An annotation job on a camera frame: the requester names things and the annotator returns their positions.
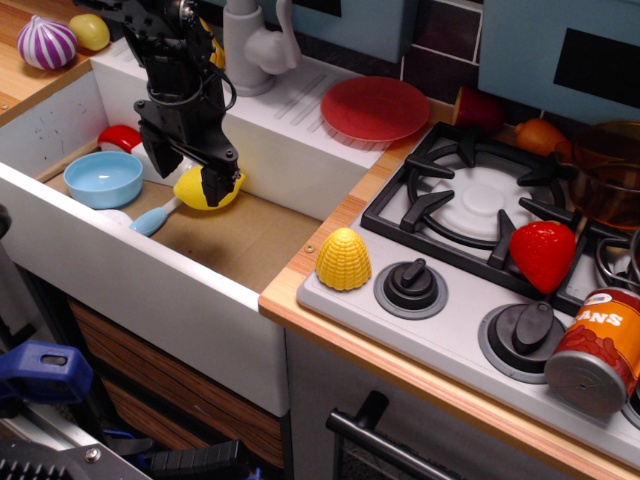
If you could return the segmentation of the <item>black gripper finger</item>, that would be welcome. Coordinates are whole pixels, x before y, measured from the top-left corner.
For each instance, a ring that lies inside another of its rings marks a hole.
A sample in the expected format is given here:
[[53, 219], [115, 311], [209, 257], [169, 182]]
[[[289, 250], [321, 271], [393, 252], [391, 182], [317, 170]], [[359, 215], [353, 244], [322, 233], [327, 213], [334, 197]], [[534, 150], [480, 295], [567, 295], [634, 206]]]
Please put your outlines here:
[[167, 178], [182, 163], [183, 156], [172, 148], [169, 137], [154, 127], [141, 125], [140, 134], [155, 171]]
[[240, 188], [240, 171], [231, 172], [204, 167], [201, 171], [201, 182], [205, 205], [207, 207], [224, 207], [237, 195]]

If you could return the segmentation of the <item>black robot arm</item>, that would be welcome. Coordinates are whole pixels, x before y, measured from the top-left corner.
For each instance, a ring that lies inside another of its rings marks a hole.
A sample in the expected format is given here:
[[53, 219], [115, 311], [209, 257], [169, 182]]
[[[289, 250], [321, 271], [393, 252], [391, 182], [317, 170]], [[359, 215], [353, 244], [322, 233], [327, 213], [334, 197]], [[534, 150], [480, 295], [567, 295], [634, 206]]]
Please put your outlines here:
[[188, 158], [201, 165], [206, 204], [219, 207], [238, 186], [238, 152], [222, 129], [236, 99], [211, 61], [214, 35], [195, 1], [81, 1], [79, 7], [118, 24], [147, 74], [147, 99], [135, 103], [144, 148], [168, 177]]

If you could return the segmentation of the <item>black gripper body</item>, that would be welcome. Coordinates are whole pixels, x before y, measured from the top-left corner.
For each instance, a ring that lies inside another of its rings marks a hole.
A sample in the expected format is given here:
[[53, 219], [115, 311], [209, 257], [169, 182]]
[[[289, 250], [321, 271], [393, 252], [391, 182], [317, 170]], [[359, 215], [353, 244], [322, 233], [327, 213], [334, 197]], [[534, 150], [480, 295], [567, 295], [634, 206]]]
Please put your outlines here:
[[238, 169], [238, 153], [222, 130], [222, 120], [231, 108], [225, 102], [226, 77], [211, 75], [200, 80], [194, 92], [180, 96], [148, 90], [149, 98], [134, 104], [141, 125], [166, 134], [172, 148], [203, 167], [231, 172]]

